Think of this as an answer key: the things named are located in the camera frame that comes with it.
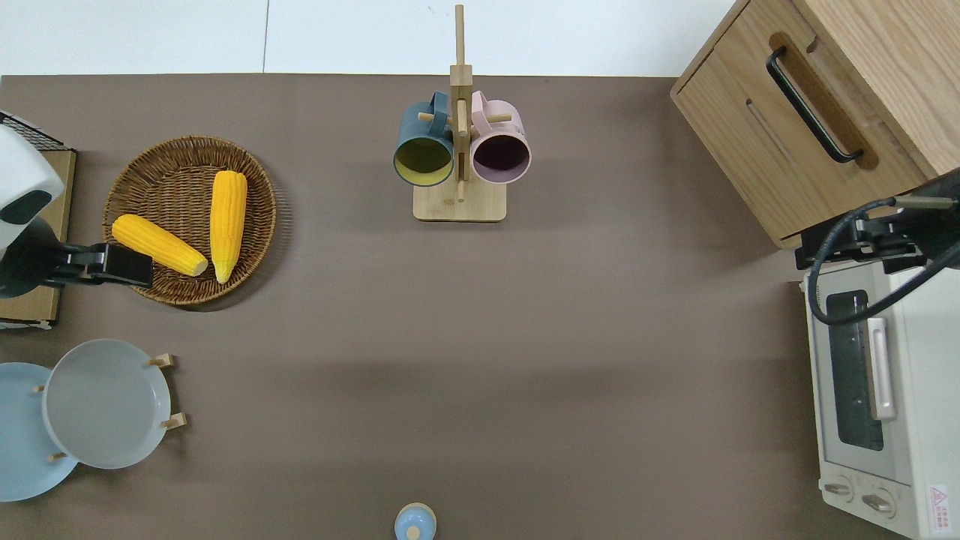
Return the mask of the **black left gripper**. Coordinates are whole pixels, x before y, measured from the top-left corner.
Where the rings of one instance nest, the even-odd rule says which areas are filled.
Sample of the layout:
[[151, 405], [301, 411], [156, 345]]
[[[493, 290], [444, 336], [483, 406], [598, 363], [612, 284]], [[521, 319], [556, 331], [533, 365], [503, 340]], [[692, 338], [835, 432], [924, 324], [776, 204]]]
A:
[[92, 246], [66, 244], [42, 219], [35, 219], [4, 249], [1, 260], [1, 297], [13, 299], [46, 287], [62, 290], [68, 284], [100, 286], [106, 281], [153, 287], [153, 257], [119, 244], [103, 244], [102, 277], [89, 273], [87, 264], [70, 257], [93, 255]]

